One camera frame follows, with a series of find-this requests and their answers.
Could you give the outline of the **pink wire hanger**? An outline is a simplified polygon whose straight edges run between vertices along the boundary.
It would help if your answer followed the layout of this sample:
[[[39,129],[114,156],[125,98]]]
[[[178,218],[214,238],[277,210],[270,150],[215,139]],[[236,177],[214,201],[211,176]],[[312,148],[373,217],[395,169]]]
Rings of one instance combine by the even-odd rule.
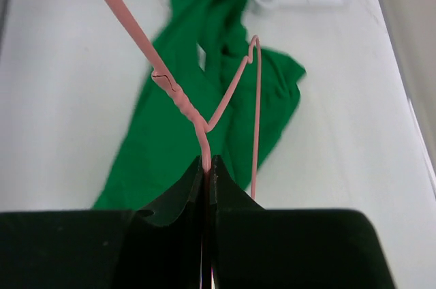
[[[257,57],[257,82],[256,82],[256,105],[255,105],[255,123],[253,131],[253,161],[251,168],[251,198],[255,198],[256,176],[258,167],[258,145],[260,130],[260,106],[261,106],[261,81],[262,81],[262,52],[260,40],[254,35],[249,44],[248,53],[243,57],[240,65],[234,75],[224,97],[217,106],[211,119],[206,121],[200,112],[191,103],[182,87],[176,82],[170,70],[163,62],[154,46],[147,38],[136,19],[133,17],[123,0],[105,0],[112,13],[122,24],[128,34],[142,51],[144,56],[153,66],[151,77],[153,81],[164,90],[178,107],[180,112],[190,120],[194,126],[196,136],[201,148],[202,167],[204,171],[204,223],[202,229],[202,288],[212,288],[213,266],[211,259],[211,194],[213,184],[212,155],[208,142],[207,134],[214,129],[224,113],[230,99],[232,98],[241,76],[248,64],[253,63],[253,58]]]

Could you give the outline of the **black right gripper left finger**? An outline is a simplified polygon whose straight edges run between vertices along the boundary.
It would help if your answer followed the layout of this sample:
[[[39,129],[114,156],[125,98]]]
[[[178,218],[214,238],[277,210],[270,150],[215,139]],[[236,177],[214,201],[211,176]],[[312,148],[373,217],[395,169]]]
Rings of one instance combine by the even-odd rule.
[[[203,172],[195,159],[138,210],[1,214],[2,288],[199,288]]]

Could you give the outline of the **green t shirt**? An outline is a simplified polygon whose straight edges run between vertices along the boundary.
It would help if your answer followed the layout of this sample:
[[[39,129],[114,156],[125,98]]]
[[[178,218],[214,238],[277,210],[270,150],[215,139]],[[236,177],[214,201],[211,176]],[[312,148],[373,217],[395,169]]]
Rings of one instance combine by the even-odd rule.
[[[248,0],[170,0],[168,25],[153,44],[177,83],[205,119],[228,89],[249,40],[242,24]],[[305,69],[269,49],[255,54],[208,135],[232,179],[246,188],[279,141],[300,101]],[[139,209],[178,181],[200,146],[192,123],[167,94],[147,80],[127,134],[95,209]]]

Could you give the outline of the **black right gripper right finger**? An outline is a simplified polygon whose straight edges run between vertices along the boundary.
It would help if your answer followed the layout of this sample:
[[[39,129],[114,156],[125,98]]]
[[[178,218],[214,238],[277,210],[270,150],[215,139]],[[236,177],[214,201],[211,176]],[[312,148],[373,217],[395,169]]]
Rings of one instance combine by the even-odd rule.
[[[394,288],[369,219],[353,209],[265,209],[214,156],[211,262],[218,288]]]

